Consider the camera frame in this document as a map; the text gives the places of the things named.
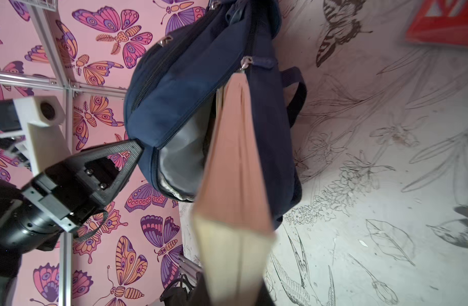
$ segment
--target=backpack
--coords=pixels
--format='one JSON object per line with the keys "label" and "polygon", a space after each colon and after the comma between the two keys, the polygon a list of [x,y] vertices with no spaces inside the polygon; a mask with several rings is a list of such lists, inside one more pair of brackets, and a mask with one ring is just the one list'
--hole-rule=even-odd
{"label": "backpack", "polygon": [[[193,202],[215,114],[222,106],[222,86],[242,69],[277,228],[283,214],[301,199],[290,127],[307,95],[298,68],[278,70],[272,45],[281,26],[278,3],[215,0],[206,10],[195,7],[190,13],[193,24],[168,33],[145,53],[125,97],[125,128],[129,138],[138,138],[144,146],[139,168],[164,196]],[[286,107],[283,88],[297,82]]]}

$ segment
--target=blue backpack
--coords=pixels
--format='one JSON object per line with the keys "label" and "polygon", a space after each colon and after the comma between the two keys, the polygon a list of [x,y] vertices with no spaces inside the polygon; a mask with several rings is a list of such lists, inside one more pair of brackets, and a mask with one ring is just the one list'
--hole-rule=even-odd
{"label": "blue backpack", "polygon": [[[125,97],[125,127],[144,145],[139,167],[156,190],[194,201],[223,85],[243,69],[275,228],[300,201],[290,127],[307,89],[298,68],[278,70],[272,39],[280,25],[276,0],[212,1],[203,17],[168,33],[140,60]],[[283,88],[297,82],[286,107]]]}

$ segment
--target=backpack handle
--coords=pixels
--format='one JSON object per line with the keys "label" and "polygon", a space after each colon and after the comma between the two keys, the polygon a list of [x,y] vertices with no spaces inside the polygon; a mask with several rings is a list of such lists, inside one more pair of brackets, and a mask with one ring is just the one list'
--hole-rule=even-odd
{"label": "backpack handle", "polygon": [[290,124],[290,127],[292,127],[295,124],[298,113],[300,113],[302,110],[305,99],[307,98],[307,86],[305,86],[302,72],[300,72],[298,67],[288,68],[281,71],[280,73],[283,88],[286,88],[294,83],[298,83],[297,91],[295,92],[292,101],[290,101],[287,106],[288,123]]}

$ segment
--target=bird drawing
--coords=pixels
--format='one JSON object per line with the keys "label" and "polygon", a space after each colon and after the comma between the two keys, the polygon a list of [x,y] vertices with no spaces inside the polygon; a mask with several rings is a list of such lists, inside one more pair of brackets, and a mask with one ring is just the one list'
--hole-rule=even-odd
{"label": "bird drawing", "polygon": [[[288,240],[290,241],[293,254],[295,255],[295,259],[297,261],[298,272],[300,273],[300,283],[297,283],[296,281],[294,281],[288,276],[288,274],[286,273],[285,269],[280,264],[276,256],[273,253],[271,253],[270,256],[273,262],[274,270],[276,274],[278,275],[278,278],[280,279],[283,290],[287,294],[290,301],[292,301],[292,303],[297,304],[299,306],[309,306],[309,305],[323,306],[323,304],[317,298],[317,294],[314,288],[312,287],[312,284],[310,283],[310,271],[309,271],[309,266],[307,262],[307,255],[305,253],[305,249],[303,248],[302,240],[300,239],[298,232],[297,232],[297,236],[298,236],[298,242],[300,243],[300,250],[302,254],[301,257],[297,249],[295,248],[290,236],[288,236]],[[324,306],[335,306],[336,297],[335,297],[335,292],[334,292],[334,281],[332,278],[331,267],[328,266],[328,268],[329,268],[329,278],[330,278],[329,294],[328,294],[329,298],[328,298],[327,303]],[[308,286],[310,286],[310,288],[314,292],[313,297],[315,297],[316,299],[315,303],[310,303],[310,294],[307,292]]]}
{"label": "bird drawing", "polygon": [[436,226],[426,226],[444,241],[468,249],[468,206],[455,207],[454,211],[466,218],[447,221]]}

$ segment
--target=pink wall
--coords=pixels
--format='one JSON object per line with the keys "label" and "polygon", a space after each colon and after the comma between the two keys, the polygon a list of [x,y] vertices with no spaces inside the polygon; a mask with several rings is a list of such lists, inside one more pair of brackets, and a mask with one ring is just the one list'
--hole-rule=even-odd
{"label": "pink wall", "polygon": [[[51,22],[51,26],[58,40],[66,39],[68,47],[62,49],[62,54],[66,71],[71,79],[82,83],[127,88],[135,67],[134,62],[137,63],[145,50],[165,35],[169,19],[184,20],[175,15],[175,9],[178,9],[176,12],[180,15],[181,12],[192,9],[196,16],[200,17],[203,11],[199,7],[205,7],[206,3],[207,0],[182,2],[182,7],[179,8],[175,3],[171,5],[165,0],[159,0],[157,4],[143,0],[127,2],[66,0],[59,2],[62,23]],[[116,26],[116,31],[114,29],[104,31],[98,26],[93,28],[85,21],[78,21],[79,16],[89,17],[105,6],[108,8],[104,10],[112,16],[112,19],[115,16],[114,12],[118,16],[111,26],[112,28]],[[20,6],[16,5],[15,9],[10,1],[0,0],[0,69],[7,67],[6,70],[9,72],[54,77],[45,53],[39,50],[40,40],[32,22],[27,21],[28,19],[29,16]],[[123,25],[126,20],[131,20],[133,24]],[[118,40],[120,40],[120,50],[115,47],[115,52],[111,54]],[[35,95],[57,95],[59,99],[62,98],[61,92],[41,90],[33,92]],[[9,91],[0,86],[0,99],[22,95],[32,95],[32,92],[14,87]],[[78,95],[74,106],[75,151],[112,143],[119,137],[124,138],[123,100]],[[120,156],[110,156],[118,167],[121,167],[121,161],[126,157],[125,152]],[[31,179],[30,172],[24,168],[7,165],[4,170],[11,176],[10,182],[19,187]],[[74,244],[72,263],[76,283],[73,286],[74,306],[88,306],[94,303],[96,306],[104,306],[114,298],[121,299],[127,306],[143,306],[155,301],[164,286],[168,284],[168,280],[176,275],[178,267],[170,260],[169,253],[166,252],[159,257],[156,253],[168,241],[175,243],[171,252],[181,250],[182,234],[177,203],[159,197],[146,183],[144,176],[136,168],[127,186],[107,207],[110,222],[87,242]],[[146,216],[155,217],[144,219],[142,222],[144,232],[141,219]],[[91,218],[84,224],[80,234],[96,228],[100,222],[98,217]],[[148,224],[150,226],[159,223],[174,224],[170,227],[172,230],[163,233],[162,244],[152,238],[155,233],[147,227]],[[131,264],[136,274],[130,272],[123,275],[120,269],[117,272],[117,245],[122,249],[125,248],[123,253],[128,259],[132,255],[131,248],[135,251]],[[33,251],[25,254],[13,304],[37,305],[39,302],[45,305],[58,304],[55,294],[58,290],[58,264],[59,249],[52,252]],[[112,287],[120,285],[125,287],[123,295],[121,288],[111,291]]]}

